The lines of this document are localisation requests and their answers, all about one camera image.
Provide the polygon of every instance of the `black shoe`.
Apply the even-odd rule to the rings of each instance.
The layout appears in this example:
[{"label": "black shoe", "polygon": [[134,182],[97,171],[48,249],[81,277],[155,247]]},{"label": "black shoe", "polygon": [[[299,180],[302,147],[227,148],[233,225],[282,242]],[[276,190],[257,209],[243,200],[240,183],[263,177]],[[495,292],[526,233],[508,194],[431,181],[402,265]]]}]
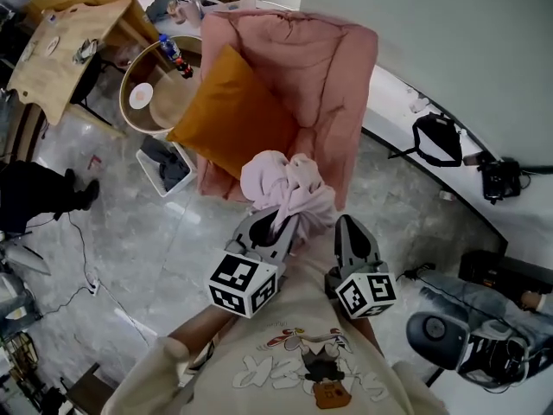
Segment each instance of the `black shoe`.
[{"label": "black shoe", "polygon": [[73,188],[75,186],[75,182],[77,181],[77,176],[75,175],[75,171],[72,169],[66,169],[66,174],[64,175],[64,177]]},{"label": "black shoe", "polygon": [[409,269],[408,271],[405,271],[403,275],[405,275],[405,277],[409,280],[416,280],[418,279],[418,273],[420,271],[435,271],[435,264],[424,263],[424,265],[418,266],[415,269]]},{"label": "black shoe", "polygon": [[85,206],[82,210],[88,211],[92,207],[94,201],[100,195],[100,183],[98,180],[92,180],[85,189]]}]

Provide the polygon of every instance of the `orange pillow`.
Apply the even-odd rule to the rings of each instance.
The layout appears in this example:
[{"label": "orange pillow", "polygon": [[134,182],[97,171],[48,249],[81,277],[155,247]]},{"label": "orange pillow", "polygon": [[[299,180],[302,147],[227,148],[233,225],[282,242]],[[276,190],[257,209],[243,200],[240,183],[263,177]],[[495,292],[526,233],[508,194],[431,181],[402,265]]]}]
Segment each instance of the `orange pillow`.
[{"label": "orange pillow", "polygon": [[168,140],[187,146],[240,179],[264,150],[286,154],[298,125],[231,46],[225,45]]}]

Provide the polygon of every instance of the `black bag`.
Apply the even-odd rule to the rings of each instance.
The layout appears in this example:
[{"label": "black bag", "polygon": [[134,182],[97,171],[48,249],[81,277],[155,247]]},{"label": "black bag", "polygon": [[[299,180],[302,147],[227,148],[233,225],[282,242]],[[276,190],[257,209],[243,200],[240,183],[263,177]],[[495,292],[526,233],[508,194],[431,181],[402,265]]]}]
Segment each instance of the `black bag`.
[{"label": "black bag", "polygon": [[[413,148],[389,158],[396,158],[397,156],[405,156],[416,152],[432,166],[440,168],[461,166],[463,161],[461,138],[451,118],[445,118],[443,114],[437,115],[434,113],[420,117],[413,124],[413,136],[415,138],[415,146]],[[428,144],[431,142],[431,145],[433,144],[434,147],[437,146],[439,148],[435,153],[440,153],[440,158],[430,155],[428,151],[421,150],[421,138],[424,141],[423,146],[428,147]]]}]

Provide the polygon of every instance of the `pink armchair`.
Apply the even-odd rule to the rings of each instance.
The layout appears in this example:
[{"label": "pink armchair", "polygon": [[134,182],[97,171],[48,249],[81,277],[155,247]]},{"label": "pink armchair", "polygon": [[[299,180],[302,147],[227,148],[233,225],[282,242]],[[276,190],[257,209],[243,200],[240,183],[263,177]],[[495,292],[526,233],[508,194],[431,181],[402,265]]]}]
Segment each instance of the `pink armchair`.
[{"label": "pink armchair", "polygon": [[[314,159],[343,209],[377,58],[377,35],[316,14],[272,10],[212,13],[202,23],[201,75],[230,44],[294,115],[301,129],[288,157]],[[245,201],[240,183],[198,156],[203,195]]]}]

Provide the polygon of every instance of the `black pants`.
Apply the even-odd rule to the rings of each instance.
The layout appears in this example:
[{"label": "black pants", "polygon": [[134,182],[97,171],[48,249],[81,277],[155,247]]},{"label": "black pants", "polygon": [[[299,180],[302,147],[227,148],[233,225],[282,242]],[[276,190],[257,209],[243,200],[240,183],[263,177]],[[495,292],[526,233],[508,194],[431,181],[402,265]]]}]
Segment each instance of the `black pants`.
[{"label": "black pants", "polygon": [[0,230],[23,233],[27,221],[47,212],[64,213],[86,205],[84,192],[37,163],[15,162],[0,172]]}]

